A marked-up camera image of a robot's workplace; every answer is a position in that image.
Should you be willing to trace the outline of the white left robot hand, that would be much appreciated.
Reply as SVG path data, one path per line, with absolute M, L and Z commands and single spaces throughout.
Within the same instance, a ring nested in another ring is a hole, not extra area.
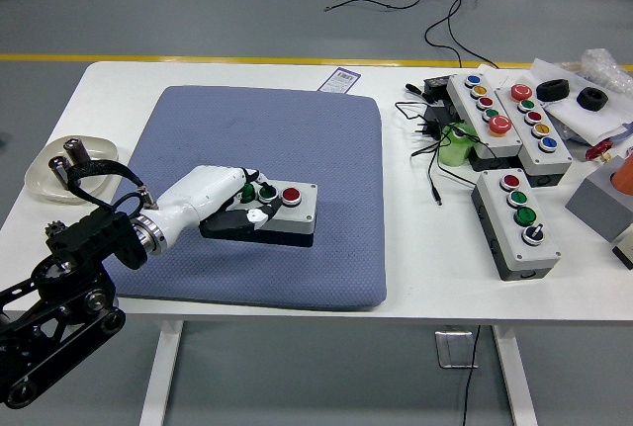
M 259 186 L 267 197 L 258 207 L 236 210 L 248 184 Z M 158 255 L 172 247 L 185 229 L 198 227 L 205 236 L 251 233 L 281 207 L 279 192 L 261 172 L 201 165 L 164 192 L 153 209 L 143 209 L 133 226 L 145 251 Z

